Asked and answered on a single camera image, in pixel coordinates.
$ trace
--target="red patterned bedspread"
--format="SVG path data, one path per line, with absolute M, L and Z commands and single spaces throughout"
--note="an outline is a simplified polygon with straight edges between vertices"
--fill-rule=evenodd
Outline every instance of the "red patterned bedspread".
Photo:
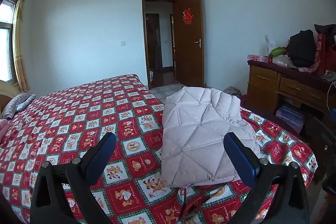
M 30 218 L 31 196 L 43 161 L 66 164 L 82 157 L 106 132 L 117 146 L 91 191 L 114 223 L 227 223 L 249 192 L 241 181 L 211 187 L 170 189 L 160 178 L 161 101 L 124 75 L 61 90 L 35 99 L 16 114 L 0 144 L 0 190 L 23 221 Z M 309 147 L 279 126 L 241 109 L 254 128 L 261 152 L 272 163 L 296 161 L 306 185 L 317 164 Z M 68 185 L 64 190 L 75 217 L 83 219 Z M 273 188 L 257 219 L 263 218 Z

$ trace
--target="green object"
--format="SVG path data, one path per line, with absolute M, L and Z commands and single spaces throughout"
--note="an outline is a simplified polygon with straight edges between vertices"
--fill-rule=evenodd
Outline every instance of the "green object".
M 276 57 L 278 55 L 285 55 L 285 54 L 287 54 L 287 49 L 286 48 L 277 47 L 269 53 L 268 57 L 273 58 L 273 57 Z

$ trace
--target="chinese character decoration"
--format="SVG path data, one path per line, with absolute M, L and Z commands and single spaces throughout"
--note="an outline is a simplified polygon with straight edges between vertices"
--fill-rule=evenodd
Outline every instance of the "chinese character decoration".
M 193 22 L 194 16 L 191 14 L 190 8 L 183 12 L 183 21 L 186 25 L 191 24 Z

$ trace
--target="metal screw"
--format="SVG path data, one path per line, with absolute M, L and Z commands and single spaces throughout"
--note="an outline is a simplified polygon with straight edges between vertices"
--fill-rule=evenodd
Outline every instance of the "metal screw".
M 73 164 L 78 164 L 81 162 L 81 158 L 74 158 L 72 161 L 71 161 Z
M 43 168 L 46 168 L 46 167 L 49 165 L 49 163 L 50 163 L 50 162 L 48 162 L 48 161 L 44 161 L 44 162 L 42 163 L 42 167 L 43 167 Z
M 266 159 L 266 158 L 261 158 L 259 161 L 262 165 L 268 165 L 268 163 L 269 163 L 268 159 Z
M 298 168 L 299 168 L 299 165 L 298 165 L 295 161 L 292 161 L 292 162 L 291 162 L 291 166 L 292 166 L 294 169 L 298 169 Z

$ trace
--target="window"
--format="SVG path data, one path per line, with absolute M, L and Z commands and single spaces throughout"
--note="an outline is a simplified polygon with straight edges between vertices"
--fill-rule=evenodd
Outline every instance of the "window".
M 16 0 L 4 0 L 0 5 L 0 80 L 16 82 L 12 32 Z

